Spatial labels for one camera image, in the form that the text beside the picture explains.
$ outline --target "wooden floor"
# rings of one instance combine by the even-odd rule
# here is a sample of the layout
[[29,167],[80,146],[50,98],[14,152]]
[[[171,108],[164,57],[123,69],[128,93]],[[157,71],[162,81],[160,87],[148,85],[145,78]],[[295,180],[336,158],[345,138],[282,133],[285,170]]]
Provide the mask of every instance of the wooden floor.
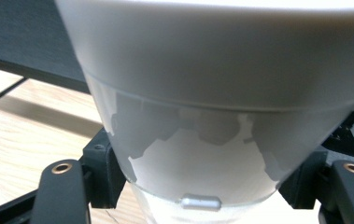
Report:
[[[0,91],[20,80],[0,71]],[[49,164],[78,159],[101,129],[92,97],[27,80],[0,99],[0,204],[37,188]],[[293,211],[275,194],[252,223],[318,223],[315,211]],[[126,184],[116,210],[92,210],[92,223],[146,223]]]

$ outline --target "frosted plastic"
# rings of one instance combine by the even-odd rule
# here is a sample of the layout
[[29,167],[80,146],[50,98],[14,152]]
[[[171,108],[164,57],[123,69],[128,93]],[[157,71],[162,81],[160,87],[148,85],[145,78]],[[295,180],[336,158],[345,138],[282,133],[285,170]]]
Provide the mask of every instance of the frosted plastic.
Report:
[[354,108],[354,7],[192,2],[56,1],[138,198],[246,211]]

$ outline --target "translucent container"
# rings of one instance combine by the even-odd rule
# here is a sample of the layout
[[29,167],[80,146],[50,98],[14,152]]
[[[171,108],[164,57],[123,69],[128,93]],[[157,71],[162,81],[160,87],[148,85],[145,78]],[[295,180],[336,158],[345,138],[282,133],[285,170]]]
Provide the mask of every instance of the translucent container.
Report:
[[354,109],[354,6],[240,2],[56,1],[150,223],[238,222]]

